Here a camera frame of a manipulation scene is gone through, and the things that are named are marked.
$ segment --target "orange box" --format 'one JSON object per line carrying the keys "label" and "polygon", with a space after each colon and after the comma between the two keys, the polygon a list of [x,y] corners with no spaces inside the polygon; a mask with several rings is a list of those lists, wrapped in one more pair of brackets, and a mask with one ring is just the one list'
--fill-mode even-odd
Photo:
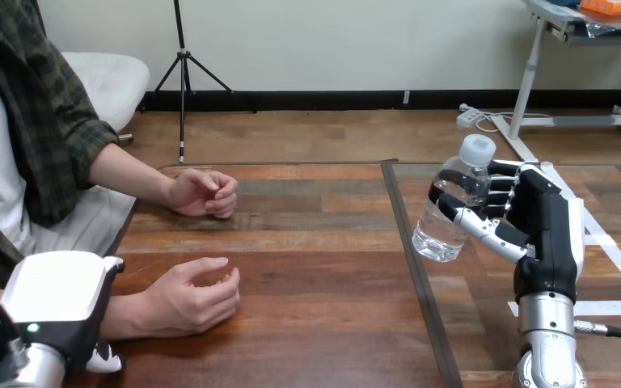
{"label": "orange box", "polygon": [[581,8],[606,15],[621,15],[621,0],[582,0]]}

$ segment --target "robotic hand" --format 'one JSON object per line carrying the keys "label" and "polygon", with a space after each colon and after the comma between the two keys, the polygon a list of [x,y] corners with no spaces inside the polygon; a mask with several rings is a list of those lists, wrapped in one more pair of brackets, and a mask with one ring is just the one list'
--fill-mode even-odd
{"label": "robotic hand", "polygon": [[522,358],[513,386],[585,387],[575,360],[573,313],[585,252],[584,202],[565,200],[561,188],[533,165],[492,161],[488,171],[492,184],[485,206],[468,208],[434,186],[430,199],[470,236],[516,264]]}
{"label": "robotic hand", "polygon": [[28,256],[8,280],[1,306],[0,388],[60,387],[86,366],[116,372],[125,361],[99,338],[122,259],[77,251]]}

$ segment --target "black baseboard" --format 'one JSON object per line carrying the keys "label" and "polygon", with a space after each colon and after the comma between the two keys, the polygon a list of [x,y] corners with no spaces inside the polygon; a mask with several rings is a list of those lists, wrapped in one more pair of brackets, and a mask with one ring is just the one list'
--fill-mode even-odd
{"label": "black baseboard", "polygon": [[[457,109],[461,103],[475,108],[512,108],[518,91],[411,91],[407,104],[403,91],[197,91],[189,97],[191,112],[351,111],[376,109]],[[532,91],[527,107],[612,108],[621,104],[621,90]],[[179,91],[147,91],[147,111],[178,112]]]}

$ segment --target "white wall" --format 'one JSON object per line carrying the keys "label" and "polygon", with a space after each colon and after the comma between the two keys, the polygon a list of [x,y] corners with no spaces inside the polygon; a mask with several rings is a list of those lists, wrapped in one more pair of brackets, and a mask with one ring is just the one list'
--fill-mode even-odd
{"label": "white wall", "polygon": [[[39,0],[62,51],[124,53],[153,89],[179,48],[170,0]],[[187,49],[237,91],[517,89],[520,0],[181,0]],[[621,48],[545,37],[536,86],[621,89]],[[192,88],[218,89],[195,66]],[[179,89],[174,72],[164,89]]]}

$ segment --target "bottle cap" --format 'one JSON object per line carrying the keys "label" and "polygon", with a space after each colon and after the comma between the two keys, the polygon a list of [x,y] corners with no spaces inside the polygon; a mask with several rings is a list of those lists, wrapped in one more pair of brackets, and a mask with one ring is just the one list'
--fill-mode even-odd
{"label": "bottle cap", "polygon": [[468,135],[461,144],[459,157],[473,167],[486,167],[496,152],[494,141],[484,135]]}

